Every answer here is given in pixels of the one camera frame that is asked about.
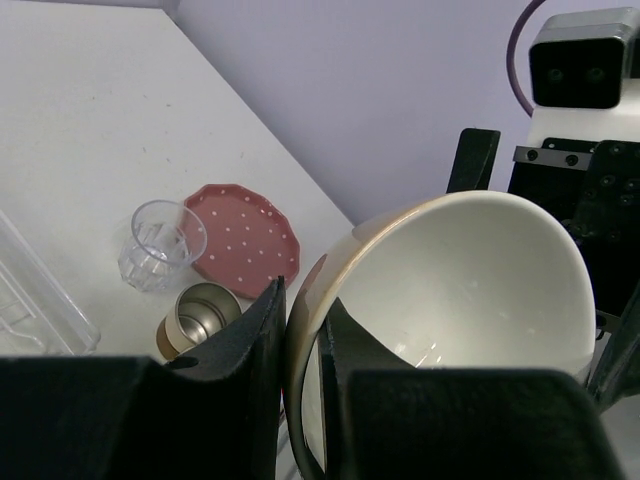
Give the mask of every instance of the clear glass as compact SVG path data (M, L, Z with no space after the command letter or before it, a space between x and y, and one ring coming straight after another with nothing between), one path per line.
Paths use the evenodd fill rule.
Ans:
M87 355L100 332L0 211L0 355Z
M207 248L207 231L181 203L153 200L135 211L122 246L122 279L141 292L163 290Z

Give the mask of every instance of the lavender wall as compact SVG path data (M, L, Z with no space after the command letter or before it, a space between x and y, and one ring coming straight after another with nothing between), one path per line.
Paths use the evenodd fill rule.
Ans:
M354 221L442 193L460 131L503 132L493 188L506 188L528 117L504 52L526 0L183 0L175 20ZM624 5L554 0L554 13Z

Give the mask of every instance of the black cable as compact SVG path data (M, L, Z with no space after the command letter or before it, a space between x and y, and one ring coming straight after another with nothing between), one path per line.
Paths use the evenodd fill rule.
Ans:
M520 34L524 30L525 25L534 14L534 12L545 2L546 0L531 0L526 6L524 11L516 20L511 35L509 36L509 43L507 44L507 77L509 78L509 85L513 94L516 96L516 100L522 106L527 115L533 115L533 106L527 100L526 95L522 91L520 82L518 81L518 73L516 72L516 47L518 46L518 40Z

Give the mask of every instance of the drinking glass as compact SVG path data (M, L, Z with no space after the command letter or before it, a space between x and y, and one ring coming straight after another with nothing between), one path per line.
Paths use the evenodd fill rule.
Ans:
M206 247L207 232L195 213L181 203L152 200L131 218L131 236L118 258L120 275L141 292L163 290Z

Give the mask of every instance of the camera lens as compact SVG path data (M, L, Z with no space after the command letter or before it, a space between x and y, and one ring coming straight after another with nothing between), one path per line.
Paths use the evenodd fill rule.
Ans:
M587 70L587 82L592 84L601 83L604 80L604 70L599 67Z
M558 70L557 68L553 68L547 73L547 79L549 80L549 83L560 83L563 78L564 73L562 73L562 71Z

